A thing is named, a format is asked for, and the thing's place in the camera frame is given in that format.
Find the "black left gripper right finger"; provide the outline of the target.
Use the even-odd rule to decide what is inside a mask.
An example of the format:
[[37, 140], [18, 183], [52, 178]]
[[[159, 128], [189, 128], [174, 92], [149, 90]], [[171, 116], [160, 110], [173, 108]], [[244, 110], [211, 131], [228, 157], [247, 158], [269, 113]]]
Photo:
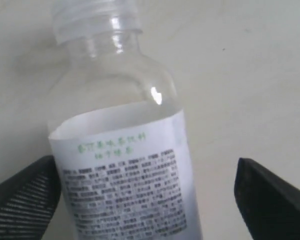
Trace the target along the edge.
[[300, 190], [255, 160], [238, 160], [234, 198], [252, 239], [300, 240]]

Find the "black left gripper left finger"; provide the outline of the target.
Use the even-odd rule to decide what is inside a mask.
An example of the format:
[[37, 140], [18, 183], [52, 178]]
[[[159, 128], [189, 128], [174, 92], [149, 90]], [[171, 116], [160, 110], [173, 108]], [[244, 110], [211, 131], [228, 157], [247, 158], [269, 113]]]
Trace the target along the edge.
[[58, 207], [61, 181], [44, 156], [0, 184], [0, 240], [40, 240]]

